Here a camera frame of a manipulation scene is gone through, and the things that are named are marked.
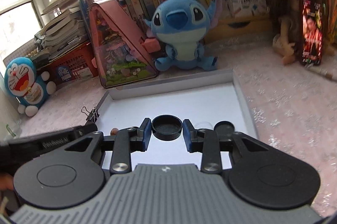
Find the person's left hand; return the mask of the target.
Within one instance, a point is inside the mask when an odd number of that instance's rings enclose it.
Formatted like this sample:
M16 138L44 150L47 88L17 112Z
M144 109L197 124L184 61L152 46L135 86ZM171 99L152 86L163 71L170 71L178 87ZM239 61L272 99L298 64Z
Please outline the person's left hand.
M9 174L0 174L0 191L11 190L13 191L13 177Z

